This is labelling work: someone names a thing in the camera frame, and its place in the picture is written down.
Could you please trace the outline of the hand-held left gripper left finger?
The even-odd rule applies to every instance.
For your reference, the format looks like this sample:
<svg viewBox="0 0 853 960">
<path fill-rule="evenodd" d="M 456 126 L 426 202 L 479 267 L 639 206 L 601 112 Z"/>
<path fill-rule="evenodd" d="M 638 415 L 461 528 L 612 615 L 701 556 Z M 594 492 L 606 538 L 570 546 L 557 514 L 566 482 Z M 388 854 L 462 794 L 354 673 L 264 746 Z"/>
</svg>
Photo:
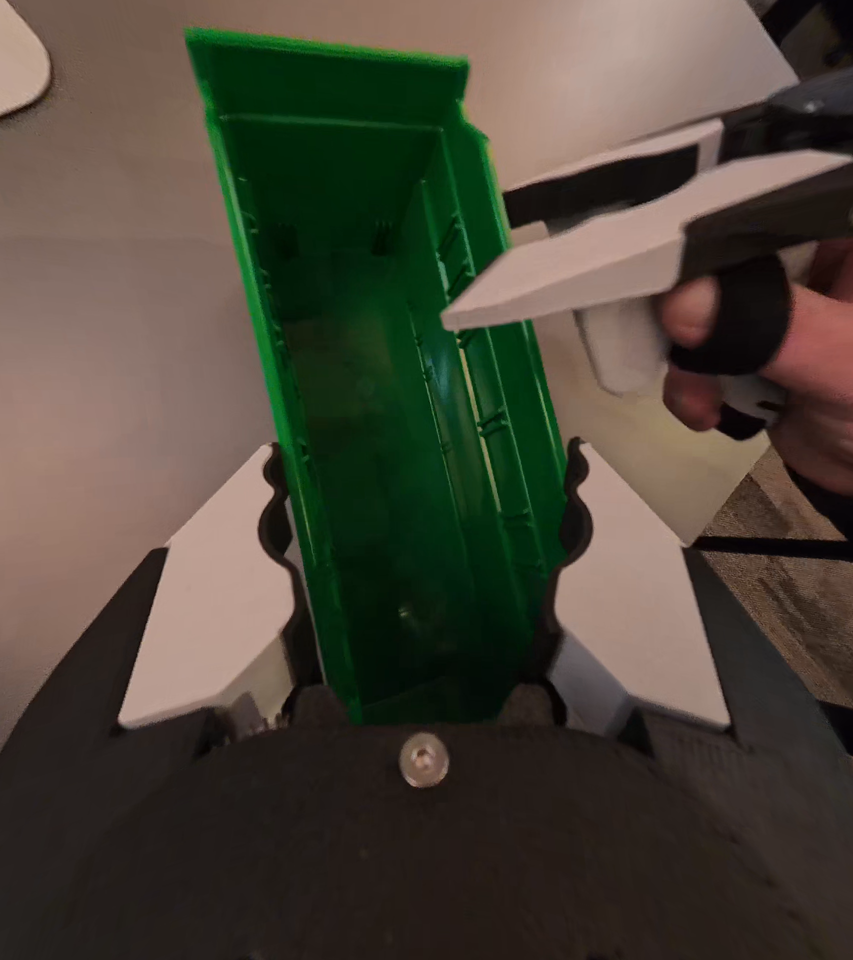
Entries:
<svg viewBox="0 0 853 960">
<path fill-rule="evenodd" d="M 272 725 L 322 683 L 280 446 L 265 444 L 174 534 L 118 723 L 202 709 Z"/>
</svg>

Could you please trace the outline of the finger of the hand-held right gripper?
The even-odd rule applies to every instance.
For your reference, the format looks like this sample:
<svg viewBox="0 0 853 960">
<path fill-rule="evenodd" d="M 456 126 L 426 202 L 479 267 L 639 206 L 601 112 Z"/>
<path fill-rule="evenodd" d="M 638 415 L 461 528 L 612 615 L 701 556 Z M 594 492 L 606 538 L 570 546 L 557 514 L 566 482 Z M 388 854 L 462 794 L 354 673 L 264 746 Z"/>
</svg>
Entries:
<svg viewBox="0 0 853 960">
<path fill-rule="evenodd" d="M 485 329 L 666 292 L 680 279 L 692 222 L 852 162 L 823 150 L 732 161 L 648 203 L 513 247 L 445 308 L 443 326 Z"/>
<path fill-rule="evenodd" d="M 597 153 L 506 191 L 511 227 L 568 227 L 659 200 L 716 166 L 724 126 L 705 120 Z"/>
</svg>

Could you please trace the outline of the green plastic bin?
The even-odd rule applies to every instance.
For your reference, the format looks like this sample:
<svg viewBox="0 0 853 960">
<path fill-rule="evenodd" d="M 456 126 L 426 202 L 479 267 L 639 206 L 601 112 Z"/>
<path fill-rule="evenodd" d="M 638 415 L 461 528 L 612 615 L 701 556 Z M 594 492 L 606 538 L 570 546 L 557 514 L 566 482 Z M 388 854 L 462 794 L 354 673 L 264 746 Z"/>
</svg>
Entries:
<svg viewBox="0 0 853 960">
<path fill-rule="evenodd" d="M 509 245 L 466 59 L 188 28 L 324 677 L 365 724 L 491 720 L 559 565 L 528 321 L 443 311 Z"/>
</svg>

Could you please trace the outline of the person's right hand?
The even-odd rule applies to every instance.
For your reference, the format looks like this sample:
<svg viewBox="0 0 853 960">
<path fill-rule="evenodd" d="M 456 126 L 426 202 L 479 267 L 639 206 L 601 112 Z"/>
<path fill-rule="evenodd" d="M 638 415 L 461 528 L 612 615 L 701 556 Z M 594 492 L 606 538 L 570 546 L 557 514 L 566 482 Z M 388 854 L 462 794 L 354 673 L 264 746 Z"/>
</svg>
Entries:
<svg viewBox="0 0 853 960">
<path fill-rule="evenodd" d="M 809 278 L 792 288 L 789 328 L 761 375 L 787 402 L 770 433 L 784 465 L 853 498 L 853 239 L 819 248 Z"/>
</svg>

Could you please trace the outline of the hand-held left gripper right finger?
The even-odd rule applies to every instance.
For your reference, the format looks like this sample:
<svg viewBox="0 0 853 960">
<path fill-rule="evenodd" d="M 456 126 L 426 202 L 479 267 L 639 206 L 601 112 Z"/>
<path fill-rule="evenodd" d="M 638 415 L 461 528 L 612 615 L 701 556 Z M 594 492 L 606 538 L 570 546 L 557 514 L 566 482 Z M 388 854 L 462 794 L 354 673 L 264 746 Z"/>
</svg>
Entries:
<svg viewBox="0 0 853 960">
<path fill-rule="evenodd" d="M 567 446 L 564 492 L 564 555 L 534 671 L 563 702 L 565 725 L 615 738 L 640 710 L 729 730 L 682 541 L 581 439 Z"/>
</svg>

